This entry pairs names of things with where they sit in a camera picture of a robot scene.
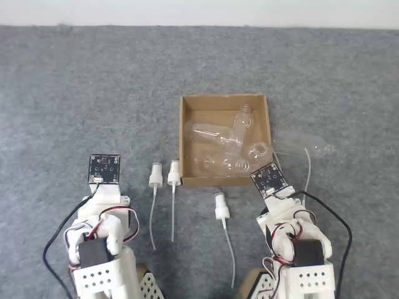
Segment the brown cardboard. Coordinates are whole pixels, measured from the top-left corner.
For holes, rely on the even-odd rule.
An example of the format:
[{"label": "brown cardboard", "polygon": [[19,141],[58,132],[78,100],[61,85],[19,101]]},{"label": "brown cardboard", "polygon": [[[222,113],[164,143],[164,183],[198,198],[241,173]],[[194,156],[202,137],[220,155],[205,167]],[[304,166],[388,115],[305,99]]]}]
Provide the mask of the brown cardboard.
[{"label": "brown cardboard", "polygon": [[245,144],[262,141],[271,145],[269,110],[265,95],[187,95],[180,98],[180,175],[184,186],[238,186],[251,183],[249,177],[196,176],[193,157],[204,150],[218,149],[213,145],[191,143],[184,137],[184,125],[187,121],[231,126],[237,111],[245,103],[251,107],[254,118],[254,126],[251,134],[246,136]]}]

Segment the robotic arm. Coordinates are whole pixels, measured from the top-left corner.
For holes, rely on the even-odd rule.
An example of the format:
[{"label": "robotic arm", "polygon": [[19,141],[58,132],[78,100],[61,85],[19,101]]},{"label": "robotic arm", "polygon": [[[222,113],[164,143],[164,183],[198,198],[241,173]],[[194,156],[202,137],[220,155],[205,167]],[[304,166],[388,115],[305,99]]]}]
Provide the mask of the robotic arm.
[{"label": "robotic arm", "polygon": [[[266,270],[272,276],[274,287],[262,290],[255,286],[256,292],[250,298],[264,295],[270,299],[339,298],[345,261],[352,243],[350,227],[320,199],[303,191],[295,192],[274,164],[252,174],[252,180],[266,203],[257,222],[272,253],[271,258],[264,260],[272,266],[272,272]],[[297,198],[299,193],[318,201],[348,229],[349,242],[341,264],[337,297],[334,295],[334,268],[328,261],[332,256],[331,241],[316,226],[314,213]]]},{"label": "robotic arm", "polygon": [[[90,155],[89,184],[96,192],[64,233],[69,267],[81,299],[142,297],[135,255],[123,245],[138,234],[139,222],[129,197],[120,194],[118,166],[118,155]],[[129,212],[137,228],[124,239],[130,230]]]}]

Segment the black wire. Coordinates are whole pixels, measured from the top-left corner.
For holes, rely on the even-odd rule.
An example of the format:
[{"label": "black wire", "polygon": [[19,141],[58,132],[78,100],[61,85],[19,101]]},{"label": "black wire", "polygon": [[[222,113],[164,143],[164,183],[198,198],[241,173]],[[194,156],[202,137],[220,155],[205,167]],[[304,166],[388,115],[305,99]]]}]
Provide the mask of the black wire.
[{"label": "black wire", "polygon": [[312,219],[313,224],[316,224],[315,215],[314,215],[311,211],[309,211],[309,210],[298,210],[298,211],[296,211],[296,212],[294,213],[294,215],[292,215],[292,218],[295,218],[296,214],[298,214],[299,212],[308,212],[309,215],[310,215],[310,218]]},{"label": "black wire", "polygon": [[86,199],[81,201],[74,209],[65,217],[65,219],[61,222],[60,226],[58,226],[57,230],[55,231],[54,235],[50,238],[50,240],[47,242],[46,246],[44,247],[43,250],[43,262],[44,265],[46,265],[47,269],[49,269],[50,273],[54,276],[54,278],[60,283],[62,288],[64,289],[67,297],[69,299],[73,299],[72,295],[70,294],[67,285],[62,281],[62,279],[59,277],[59,275],[54,271],[54,269],[50,266],[49,262],[47,261],[47,252],[49,251],[50,246],[53,244],[57,236],[59,235],[60,231],[62,228],[65,226],[65,224],[68,222],[68,220],[75,214],[77,210],[79,210],[82,206],[86,204],[91,198],[93,198],[94,194],[97,192],[99,189],[100,184],[97,184],[97,187],[94,189],[93,193],[89,195]]},{"label": "black wire", "polygon": [[339,299],[340,298],[340,294],[341,294],[342,280],[344,279],[345,263],[346,263],[347,258],[348,258],[350,246],[352,246],[352,230],[350,229],[350,226],[336,212],[334,212],[333,209],[331,209],[328,205],[326,205],[324,202],[322,202],[321,199],[309,194],[306,191],[297,191],[294,194],[291,194],[290,197],[294,197],[294,196],[296,196],[298,194],[306,195],[307,197],[317,201],[321,206],[323,206],[331,214],[333,214],[334,217],[337,218],[345,226],[345,228],[348,231],[348,235],[349,235],[348,244],[347,244],[347,248],[345,249],[344,256],[342,257],[341,267],[339,269],[338,283],[337,283],[337,292],[336,292],[336,296],[337,297],[336,298]]},{"label": "black wire", "polygon": [[279,290],[279,285],[280,285],[280,280],[281,280],[281,269],[283,268],[284,265],[281,265],[279,270],[277,271],[277,285],[274,289],[272,297],[269,297],[270,299],[273,299],[277,295],[277,291]]}]

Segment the perforated plate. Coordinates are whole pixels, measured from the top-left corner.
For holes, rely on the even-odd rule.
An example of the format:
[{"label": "perforated plate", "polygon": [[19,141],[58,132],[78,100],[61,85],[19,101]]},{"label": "perforated plate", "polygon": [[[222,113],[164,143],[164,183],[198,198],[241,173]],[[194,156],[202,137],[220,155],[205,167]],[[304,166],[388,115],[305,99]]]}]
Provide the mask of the perforated plate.
[{"label": "perforated plate", "polygon": [[74,271],[76,290],[80,297],[119,287],[123,283],[120,259]]},{"label": "perforated plate", "polygon": [[320,266],[284,269],[291,293],[310,294],[335,290],[334,268],[331,263]]},{"label": "perforated plate", "polygon": [[140,290],[144,299],[165,299],[156,284],[154,274],[147,272],[140,282]]},{"label": "perforated plate", "polygon": [[263,273],[255,286],[250,299],[269,299],[273,295],[274,280],[268,273]]}]

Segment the plastic bottle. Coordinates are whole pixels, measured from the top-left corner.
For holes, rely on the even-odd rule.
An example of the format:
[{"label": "plastic bottle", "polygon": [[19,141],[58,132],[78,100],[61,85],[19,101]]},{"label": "plastic bottle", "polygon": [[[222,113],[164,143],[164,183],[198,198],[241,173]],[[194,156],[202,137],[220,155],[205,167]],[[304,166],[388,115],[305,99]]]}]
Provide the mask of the plastic bottle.
[{"label": "plastic bottle", "polygon": [[247,176],[251,166],[244,158],[231,153],[202,153],[195,158],[197,173],[202,176]]},{"label": "plastic bottle", "polygon": [[243,147],[245,135],[252,127],[254,120],[251,115],[251,108],[248,104],[244,104],[238,111],[236,117],[234,117],[234,123],[232,127],[232,133],[236,144],[227,149],[229,153],[240,153]]},{"label": "plastic bottle", "polygon": [[329,145],[319,136],[308,135],[296,131],[275,131],[273,148],[276,153],[303,156],[305,148],[309,155],[315,158],[334,152],[334,146]]},{"label": "plastic bottle", "polygon": [[228,126],[217,126],[209,123],[194,123],[185,125],[185,138],[190,141],[208,142],[222,146],[234,146],[236,141],[233,131]]},{"label": "plastic bottle", "polygon": [[232,128],[189,121],[185,124],[185,138],[190,141],[222,145],[226,148],[227,153],[239,154],[247,130],[252,127],[252,123],[251,109],[248,104],[245,104],[234,117]]}]

